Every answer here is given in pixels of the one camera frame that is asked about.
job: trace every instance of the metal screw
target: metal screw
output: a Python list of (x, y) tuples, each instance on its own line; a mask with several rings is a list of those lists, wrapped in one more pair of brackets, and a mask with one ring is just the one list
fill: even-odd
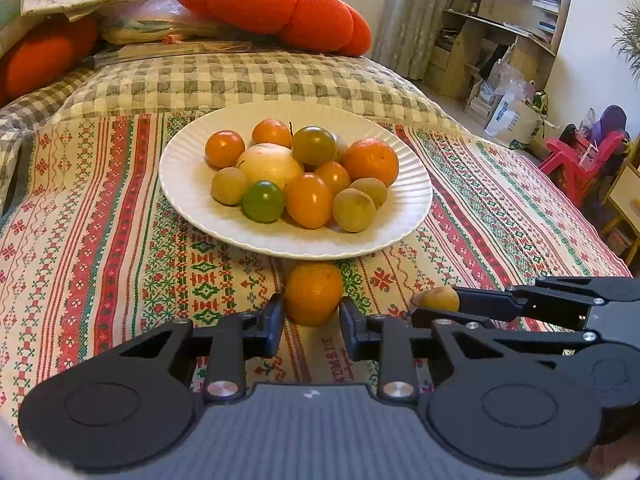
[(238, 393), (239, 389), (232, 381), (215, 381), (207, 386), (207, 393), (214, 397), (231, 397)]
[(405, 399), (407, 397), (411, 397), (414, 393), (414, 387), (404, 381), (387, 383), (382, 390), (386, 396), (393, 397), (395, 399)]

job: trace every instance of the beige curtain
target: beige curtain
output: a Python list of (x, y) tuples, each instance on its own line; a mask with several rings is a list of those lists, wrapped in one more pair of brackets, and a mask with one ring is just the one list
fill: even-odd
[(404, 77), (421, 79), (442, 28), (442, 11), (454, 1), (465, 0), (388, 0), (371, 58)]

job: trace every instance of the orange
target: orange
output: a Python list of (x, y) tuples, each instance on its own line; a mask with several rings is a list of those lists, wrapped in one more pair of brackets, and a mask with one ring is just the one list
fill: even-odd
[(229, 168), (244, 153), (244, 140), (231, 130), (220, 130), (209, 137), (204, 155), (207, 162), (216, 168)]
[(298, 264), (287, 279), (284, 309), (295, 323), (319, 326), (332, 318), (342, 292), (342, 276), (334, 264)]
[(284, 207), (289, 216), (307, 229), (318, 229), (331, 218), (334, 196), (331, 188), (313, 173), (290, 180), (284, 189)]
[(349, 173), (347, 173), (347, 170), (337, 162), (326, 162), (322, 166), (316, 168), (314, 173), (324, 180), (324, 183), (331, 188), (334, 196), (351, 185)]
[(256, 144), (270, 142), (285, 148), (291, 147), (291, 132), (285, 123), (278, 119), (265, 119), (255, 125), (251, 140)]
[(351, 180), (372, 176), (391, 186), (398, 178), (400, 164), (396, 152), (383, 140), (360, 139), (344, 152), (342, 165)]

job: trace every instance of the purple object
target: purple object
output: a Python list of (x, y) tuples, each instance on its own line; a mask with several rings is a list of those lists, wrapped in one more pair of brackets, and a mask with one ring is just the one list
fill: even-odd
[(625, 111), (618, 105), (611, 105), (604, 110), (600, 120), (593, 125), (591, 131), (591, 142), (595, 142), (597, 146), (601, 145), (602, 141), (611, 132), (624, 132), (626, 130), (626, 114)]

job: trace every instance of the white plate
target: white plate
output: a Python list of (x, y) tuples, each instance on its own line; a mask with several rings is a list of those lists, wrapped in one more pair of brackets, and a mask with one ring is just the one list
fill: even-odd
[[(347, 143), (375, 137), (384, 140), (400, 161), (400, 174), (389, 189), (386, 203), (373, 224), (361, 233), (337, 228), (307, 230), (282, 219), (271, 224), (253, 222), (239, 207), (223, 206), (209, 195), (215, 173), (204, 159), (211, 134), (233, 130), (251, 143), (251, 132), (261, 120), (278, 118), (303, 126), (322, 126)], [(303, 260), (337, 260), (362, 256), (391, 245), (414, 231), (431, 208), (431, 179), (420, 159), (398, 137), (358, 115), (313, 103), (263, 101), (222, 108), (181, 129), (162, 153), (160, 185), (167, 200), (201, 231), (257, 253)]]

